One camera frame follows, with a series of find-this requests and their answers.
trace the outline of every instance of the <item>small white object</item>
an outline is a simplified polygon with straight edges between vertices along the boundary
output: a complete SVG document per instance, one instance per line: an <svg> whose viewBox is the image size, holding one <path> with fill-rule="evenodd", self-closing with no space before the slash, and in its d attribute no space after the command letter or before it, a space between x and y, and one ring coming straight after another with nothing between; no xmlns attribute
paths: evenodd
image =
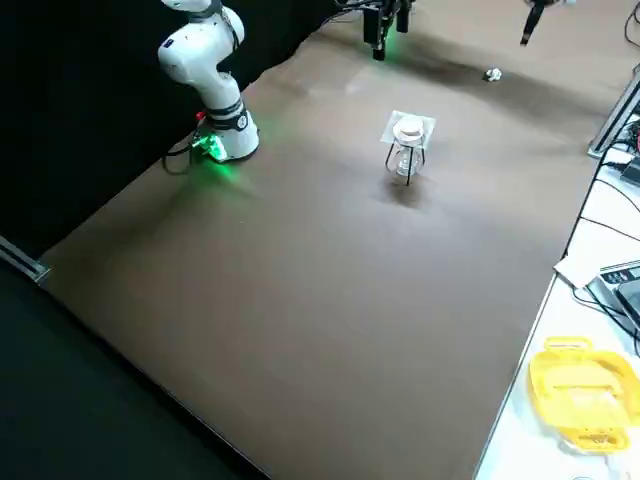
<svg viewBox="0 0 640 480"><path fill-rule="evenodd" d="M487 82L497 82L502 78L502 72L499 68L490 68L484 74Z"/></svg>
<svg viewBox="0 0 640 480"><path fill-rule="evenodd" d="M400 121L405 118L408 118L408 120L400 123ZM433 129L436 126L435 118L423 117L421 115L413 115L411 113L394 110L391 112L391 116L389 117L387 126L382 132L380 141L389 145L392 143L398 143L397 140L399 140L399 138L396 137L396 131L400 133L402 138L406 138L407 140L414 138L420 128L419 124L422 124L422 129L420 130L421 139L416 145L411 146L421 148L426 152L427 147L429 146L429 140L431 140L431 135L433 134Z"/></svg>
<svg viewBox="0 0 640 480"><path fill-rule="evenodd" d="M584 255L567 255L554 269L575 288L584 288L600 273L600 265Z"/></svg>

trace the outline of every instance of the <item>black cable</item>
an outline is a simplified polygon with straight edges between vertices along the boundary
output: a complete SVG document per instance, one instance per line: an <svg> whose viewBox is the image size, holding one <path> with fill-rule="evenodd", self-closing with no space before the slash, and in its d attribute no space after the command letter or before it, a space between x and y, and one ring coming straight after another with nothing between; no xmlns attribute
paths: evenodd
<svg viewBox="0 0 640 480"><path fill-rule="evenodd" d="M620 327L620 329L625 332L627 335L629 335L631 338L635 338L636 337L636 333L635 331L631 331L629 330L627 327L625 327L622 323L620 323L620 321L614 317L611 312L609 312L609 310L607 309L608 307L606 307L605 305L602 304L602 302L598 299L598 297L596 297L596 295L593 293L593 290L591 290L591 288L589 288L589 285L587 285L586 287L584 287L587 292L589 292L589 295L591 295L591 298L593 298L593 300L598 304L598 306L602 309L602 311L604 313L606 313L609 318L611 320L613 320L615 322L616 325L618 325L618 327Z"/></svg>
<svg viewBox="0 0 640 480"><path fill-rule="evenodd" d="M580 296L578 296L576 288L572 289L571 293L573 294L574 300L576 302L580 303L583 307L587 307L587 308L590 308L591 310L595 310L596 312L602 313L602 309L597 306L598 304L596 302L592 302L591 300L587 300L585 298L581 298ZM609 305L605 305L605 308L607 310L609 310L610 312L615 313L616 315L620 315L621 317L625 317L626 318L626 316L627 316L626 313L621 312L620 310L616 310L615 308L610 307Z"/></svg>
<svg viewBox="0 0 640 480"><path fill-rule="evenodd" d="M633 7L633 10L627 17L627 21L624 23L624 39L631 45L640 48L640 44L634 42L629 37L629 24L631 23L631 19L634 19L637 24L640 24L640 18L638 18L638 10L640 10L640 2L636 3L636 6Z"/></svg>
<svg viewBox="0 0 640 480"><path fill-rule="evenodd" d="M596 178L594 180L594 183L598 182L598 183L604 183L605 185L609 186L610 188L613 188L616 192L618 192L620 195L622 195L624 198L627 199L627 201L633 205L633 208L636 209L636 211L638 213L640 213L640 207L638 207L638 205L636 205L636 202L634 202L633 200L631 200L631 197L629 197L629 195L627 195L626 193L624 193L622 190L620 190L618 187L616 187L615 185L613 185L612 183L607 182L606 180L602 180L600 178Z"/></svg>
<svg viewBox="0 0 640 480"><path fill-rule="evenodd" d="M186 175L187 173L189 173L189 170L191 169L192 165L193 165L193 141L196 138L196 134L198 132L198 128L196 127L196 129L191 133L191 137L189 138L189 143L182 147L179 148L178 150L174 150L173 152L167 152L166 154L164 154L162 156L162 158L160 159L160 164L162 165L162 169L168 173L169 175L172 176L179 176L179 175ZM178 155L182 155L183 153L189 152L189 163L187 164L187 166L185 168L183 168L182 170L171 170L169 168L169 164L168 164L168 159L167 157L177 157Z"/></svg>
<svg viewBox="0 0 640 480"><path fill-rule="evenodd" d="M173 152L167 152L166 157L177 157L178 155L182 155L184 152L188 151L191 148L191 145L187 145L186 147L182 147Z"/></svg>
<svg viewBox="0 0 640 480"><path fill-rule="evenodd" d="M609 153L609 150L611 150L612 148L615 148L618 145L624 145L627 148L633 148L634 150L636 149L636 145L631 143L630 140L616 140L615 142L613 142L611 145L609 145L606 150L602 153L602 159L604 159L607 154Z"/></svg>
<svg viewBox="0 0 640 480"><path fill-rule="evenodd" d="M624 141L624 140L617 140L617 141L613 142L602 153L602 160L607 158L607 155L609 154L609 151L611 149L615 148L616 145L627 145L627 146L629 146L628 142ZM578 228L578 224L580 223L580 218L582 216L582 212L584 212L584 209L587 206L587 200L589 200L591 192L593 191L593 186L596 184L596 179L598 178L598 173L600 173L600 169L602 167L609 166L610 163L613 163L613 162L609 162L608 164L601 163L598 166L598 168L596 168L595 171L593 172L593 177L591 177L591 182L589 183L589 189L587 190L587 194L584 196L584 200L582 201L582 205L580 206L580 210L579 210L580 213L576 217L576 221L573 223L573 227L571 228L571 234L569 235L569 240L567 241L567 244L564 247L564 252L562 254L563 257L567 256L568 253L569 253L569 244L571 243L571 239L573 238L573 234L576 233L576 228Z"/></svg>
<svg viewBox="0 0 640 480"><path fill-rule="evenodd" d="M176 155L164 155L161 159L162 169L166 173L172 176L186 175L187 173L189 173L189 170L191 170L191 167L193 166L193 150L191 150L191 146L189 146L187 150L189 151L189 163L187 164L186 167L184 167L182 170L171 170L167 163L167 157L168 156L175 157Z"/></svg>
<svg viewBox="0 0 640 480"><path fill-rule="evenodd" d="M358 2L349 3L342 3L338 0L333 0L333 3L335 3L336 6L340 8L357 8L364 7L366 5L382 5L382 2L380 0L360 0Z"/></svg>
<svg viewBox="0 0 640 480"><path fill-rule="evenodd" d="M608 228L611 231L614 231L616 233L619 233L620 235L624 235L627 238L630 238L631 240L635 240L636 242L640 242L640 238L638 237L634 237L633 235L629 235L628 233L624 233L621 230L618 230L617 228L613 228L611 225L607 225L606 223L600 223L596 220L592 220L590 218L587 217L580 217L582 220L584 220L585 222L589 222L589 223L593 223L594 225L600 225L601 227L604 228Z"/></svg>
<svg viewBox="0 0 640 480"><path fill-rule="evenodd" d="M225 23L225 25L231 32L231 35L233 36L233 51L235 51L240 46L240 39L238 38L236 29L233 28L233 24L231 23L231 20L229 20L229 16L227 15L227 12L224 11L224 8L220 13L220 17L222 18L222 21Z"/></svg>
<svg viewBox="0 0 640 480"><path fill-rule="evenodd" d="M626 163L617 163L617 162L607 162L602 164L603 167L613 168L616 172L622 173L624 169L627 168Z"/></svg>
<svg viewBox="0 0 640 480"><path fill-rule="evenodd" d="M357 9L345 9L345 10L339 12L339 13L331 15L324 22L322 22L322 25L320 25L320 27L324 27L327 23L353 23L356 20L358 20L358 17L354 18L353 20L336 20L336 18L340 18L340 17L343 17L345 15L348 15L350 13L357 12L357 11L358 11Z"/></svg>

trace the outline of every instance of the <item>brown mat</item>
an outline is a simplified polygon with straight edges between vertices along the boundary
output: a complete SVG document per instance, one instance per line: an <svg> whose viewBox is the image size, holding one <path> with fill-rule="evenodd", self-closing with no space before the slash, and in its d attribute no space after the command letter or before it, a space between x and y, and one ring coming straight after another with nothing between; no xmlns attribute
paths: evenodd
<svg viewBox="0 0 640 480"><path fill-rule="evenodd" d="M49 288L275 478L469 478L637 61L630 7L550 10L522 49L522 2L418 2L385 64L329 25L246 92L250 161L154 166ZM394 109L438 121L410 190Z"/></svg>

